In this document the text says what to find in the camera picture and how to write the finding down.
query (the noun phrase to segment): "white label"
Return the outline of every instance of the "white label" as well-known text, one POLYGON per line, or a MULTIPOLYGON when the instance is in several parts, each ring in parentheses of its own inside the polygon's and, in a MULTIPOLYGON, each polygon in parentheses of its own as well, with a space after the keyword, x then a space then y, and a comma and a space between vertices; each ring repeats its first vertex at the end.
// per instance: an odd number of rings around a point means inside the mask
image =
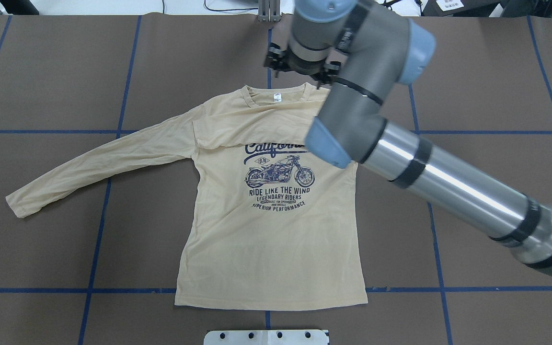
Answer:
POLYGON ((464 4, 461 3, 461 0, 436 0, 438 6, 442 11, 450 11, 453 9, 458 9, 464 7, 464 4))

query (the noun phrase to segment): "shirt neckline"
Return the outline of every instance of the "shirt neckline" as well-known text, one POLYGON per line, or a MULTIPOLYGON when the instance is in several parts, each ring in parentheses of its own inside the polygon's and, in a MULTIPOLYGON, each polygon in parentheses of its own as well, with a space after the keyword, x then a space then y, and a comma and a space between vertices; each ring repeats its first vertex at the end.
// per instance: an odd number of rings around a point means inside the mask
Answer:
POLYGON ((262 93, 262 94, 273 94, 273 93, 291 93, 291 92, 300 92, 304 90, 304 93, 302 94, 301 98, 297 100, 297 102, 304 102, 308 100, 308 97, 311 95, 312 85, 310 85, 308 82, 303 83, 300 86, 297 87, 289 87, 289 88, 254 88, 250 87, 248 85, 244 85, 243 88, 241 88, 242 95, 244 96, 244 100, 246 101, 246 104, 251 107, 263 107, 265 105, 258 105, 254 102, 252 97, 250 96, 250 92, 253 93, 262 93))

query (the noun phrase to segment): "long-sleeve shirt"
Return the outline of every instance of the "long-sleeve shirt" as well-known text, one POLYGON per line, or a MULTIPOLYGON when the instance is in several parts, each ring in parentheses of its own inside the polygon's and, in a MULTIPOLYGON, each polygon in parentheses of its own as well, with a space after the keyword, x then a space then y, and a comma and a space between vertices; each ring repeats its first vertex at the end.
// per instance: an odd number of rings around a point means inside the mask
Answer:
POLYGON ((86 152, 6 200, 24 218, 112 175, 192 159, 200 181, 175 304, 290 311, 366 303, 357 164, 341 170, 303 146, 328 92, 306 83, 216 96, 86 152))

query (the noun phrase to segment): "motorcycle wheel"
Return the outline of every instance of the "motorcycle wheel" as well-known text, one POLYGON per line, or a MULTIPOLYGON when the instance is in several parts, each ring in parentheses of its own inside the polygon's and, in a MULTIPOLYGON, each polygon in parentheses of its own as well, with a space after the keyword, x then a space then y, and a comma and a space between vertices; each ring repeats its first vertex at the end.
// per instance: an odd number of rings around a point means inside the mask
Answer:
POLYGON ((251 180, 256 179, 259 173, 261 172, 261 169, 258 168, 252 168, 250 171, 248 171, 248 175, 246 175, 246 179, 244 182, 250 187, 250 188, 258 188, 263 185, 263 183, 258 182, 251 182, 251 180))
POLYGON ((311 186, 315 181, 315 175, 310 168, 302 166, 295 174, 295 181, 303 187, 311 186))

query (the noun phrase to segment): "blue joint cap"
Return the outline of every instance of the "blue joint cap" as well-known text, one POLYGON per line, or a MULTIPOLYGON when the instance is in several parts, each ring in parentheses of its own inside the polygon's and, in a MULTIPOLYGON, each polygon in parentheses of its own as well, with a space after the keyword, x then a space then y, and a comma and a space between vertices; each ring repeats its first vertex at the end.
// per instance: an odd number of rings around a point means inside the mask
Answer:
POLYGON ((410 21, 410 37, 408 40, 408 55, 403 66, 402 74, 398 83, 403 85, 415 81, 431 60, 436 50, 436 39, 434 35, 410 21))
POLYGON ((328 23, 348 15, 357 0, 296 0, 295 13, 305 20, 328 23))
POLYGON ((306 135, 305 144, 316 157, 340 169, 346 168, 352 160, 317 117, 315 117, 306 135))

